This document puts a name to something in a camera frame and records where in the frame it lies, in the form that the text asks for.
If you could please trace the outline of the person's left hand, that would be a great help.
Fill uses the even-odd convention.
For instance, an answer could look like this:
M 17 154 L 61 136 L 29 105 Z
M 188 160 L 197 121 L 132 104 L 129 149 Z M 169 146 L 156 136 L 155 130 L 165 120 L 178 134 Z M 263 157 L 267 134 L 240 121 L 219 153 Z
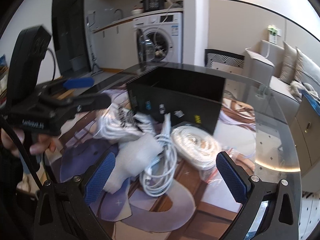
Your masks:
M 25 134 L 22 130 L 16 128 L 14 128 L 13 130 L 15 134 L 18 136 L 23 146 L 26 147 L 30 144 L 30 142 L 25 142 Z M 20 150 L 18 150 L 17 146 L 4 129 L 1 129 L 1 141 L 3 146 L 7 150 L 9 150 L 15 157 L 20 156 Z M 36 136 L 36 140 L 31 140 L 31 142 L 33 143 L 29 147 L 29 152 L 31 155 L 42 154 L 46 150 L 50 150 L 51 152 L 54 152 L 56 150 L 54 138 L 46 134 L 38 134 Z

